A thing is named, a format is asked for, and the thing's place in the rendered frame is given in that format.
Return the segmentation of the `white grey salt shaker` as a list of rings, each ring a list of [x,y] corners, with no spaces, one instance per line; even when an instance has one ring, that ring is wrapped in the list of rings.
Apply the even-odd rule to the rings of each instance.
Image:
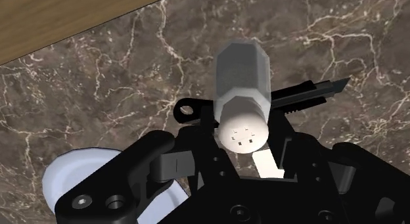
[[[254,40],[233,40],[216,55],[214,65],[214,118],[219,123],[219,140],[231,152],[255,152],[269,135],[269,57]]]

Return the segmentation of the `white bowl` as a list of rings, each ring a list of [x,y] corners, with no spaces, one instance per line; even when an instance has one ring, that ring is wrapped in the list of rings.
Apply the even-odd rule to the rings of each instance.
[[[110,148],[81,148],[57,156],[45,169],[42,178],[43,195],[51,211],[58,199],[121,153]],[[188,199],[181,185],[174,181],[159,194],[137,219],[138,224],[157,224],[162,218]]]

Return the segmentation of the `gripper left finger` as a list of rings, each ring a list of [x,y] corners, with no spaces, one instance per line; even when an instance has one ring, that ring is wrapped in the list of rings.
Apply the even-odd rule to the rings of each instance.
[[[142,224],[138,217],[180,177],[191,196],[158,224],[239,224],[239,201],[223,188],[238,175],[213,132],[213,108],[203,106],[200,124],[177,136],[147,133],[58,199],[57,224]]]

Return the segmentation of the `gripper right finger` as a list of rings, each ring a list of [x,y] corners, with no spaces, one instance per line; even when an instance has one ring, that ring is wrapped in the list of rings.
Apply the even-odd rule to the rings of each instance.
[[[353,143],[326,148],[280,110],[268,127],[276,165],[301,188],[312,224],[410,224],[410,175]]]

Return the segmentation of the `black utility knife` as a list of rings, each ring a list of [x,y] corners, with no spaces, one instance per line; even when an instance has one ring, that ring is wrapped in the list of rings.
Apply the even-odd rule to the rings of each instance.
[[[309,80],[292,87],[272,91],[270,109],[281,110],[289,114],[326,103],[326,98],[343,91],[349,80],[350,78],[344,78],[319,83]],[[173,108],[173,116],[178,123],[197,125],[200,123],[201,108],[213,105],[213,100],[189,97],[179,99]]]

